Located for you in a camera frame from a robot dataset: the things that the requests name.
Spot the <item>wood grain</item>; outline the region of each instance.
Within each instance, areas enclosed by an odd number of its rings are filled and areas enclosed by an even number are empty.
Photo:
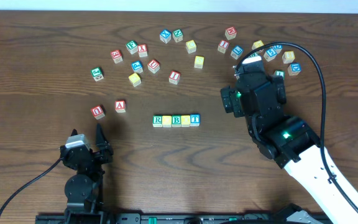
[[[259,153],[245,121],[223,110],[219,91],[234,84],[236,61],[217,47],[229,26],[238,30],[229,51],[284,40],[317,58],[328,93],[326,145],[358,190],[358,15],[0,11],[0,207],[55,162],[73,128],[94,141],[90,108],[103,104],[99,122],[114,147],[104,183],[112,210],[234,213],[293,202],[320,212],[300,184]],[[162,29],[178,28],[183,42],[159,40]],[[157,75],[145,69],[136,88],[128,76],[139,57],[125,48],[132,39],[148,46],[144,66],[153,58],[161,63]],[[195,54],[185,50],[191,39]],[[124,57],[119,64],[109,55],[116,49]],[[205,57],[202,70],[193,68],[195,55]],[[319,80],[308,59],[295,55],[303,71],[285,79],[286,110],[318,131]],[[287,70],[279,57],[265,64],[269,73]],[[100,82],[90,74],[97,66],[105,73]],[[177,86],[168,82],[171,70],[182,74]],[[114,111],[117,99],[127,101],[126,113]],[[189,113],[201,114],[200,127],[152,127],[153,114]],[[9,204],[1,223],[62,212],[64,185],[74,173],[58,165]]]

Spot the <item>wooden table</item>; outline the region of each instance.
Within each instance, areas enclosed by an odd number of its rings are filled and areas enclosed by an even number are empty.
[[[229,26],[238,34],[222,54],[217,47]],[[160,41],[161,30],[178,28],[182,42]],[[128,76],[139,56],[125,47],[132,39],[149,48],[136,88]],[[191,39],[195,54],[185,50]],[[317,58],[328,93],[326,146],[358,190],[358,15],[0,11],[0,207],[58,159],[73,128],[94,142],[100,122],[114,147],[114,162],[104,166],[112,210],[274,212],[293,202],[320,212],[300,184],[259,153],[245,120],[224,112],[219,91],[235,82],[230,51],[237,44],[248,51],[260,39],[296,42]],[[124,56],[119,64],[110,56],[116,49]],[[195,55],[205,56],[201,70],[193,68]],[[318,76],[306,56],[295,55],[303,71],[285,77],[286,111],[319,133]],[[280,57],[265,63],[269,74],[287,70]],[[146,69],[153,58],[161,63],[156,75]],[[94,67],[104,80],[92,79]],[[171,70],[182,75],[177,86],[168,82]],[[114,111],[118,99],[127,101],[124,114]],[[107,113],[97,121],[90,109],[100,104]],[[201,115],[200,127],[152,127],[154,114],[190,113]],[[58,165],[8,205],[1,223],[62,212],[74,174]]]

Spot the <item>white backdrop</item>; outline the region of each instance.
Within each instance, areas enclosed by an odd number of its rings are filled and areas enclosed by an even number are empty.
[[[358,13],[356,0],[0,0],[2,10]]]

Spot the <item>green block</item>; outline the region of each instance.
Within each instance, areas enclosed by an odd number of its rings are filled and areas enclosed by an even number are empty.
[[[162,127],[162,116],[153,116],[153,127]]]
[[[131,41],[128,42],[128,44],[127,44],[128,50],[132,50],[132,49],[134,49],[135,47],[137,47],[137,44],[136,44],[135,41],[131,40]]]
[[[285,74],[285,72],[284,72],[284,71],[281,71],[281,70],[276,70],[276,71],[274,72],[274,75],[280,75],[281,77],[283,77],[283,79],[284,79],[284,74]]]
[[[97,77],[98,75],[102,75],[102,70],[100,68],[94,68],[91,70],[92,76]]]
[[[181,127],[181,116],[180,115],[173,115],[172,116],[172,127]]]
[[[250,55],[249,57],[256,57],[259,56],[259,54],[257,52],[253,53],[252,55]]]
[[[183,36],[183,33],[181,32],[180,29],[178,29],[178,30],[173,31],[173,35],[175,35],[175,37],[180,37],[180,36]]]
[[[150,217],[149,218],[149,224],[157,224],[157,218]]]

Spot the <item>white wall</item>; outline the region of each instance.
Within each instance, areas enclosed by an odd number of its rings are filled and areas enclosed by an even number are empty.
[[[358,13],[358,0],[0,0],[0,9]]]

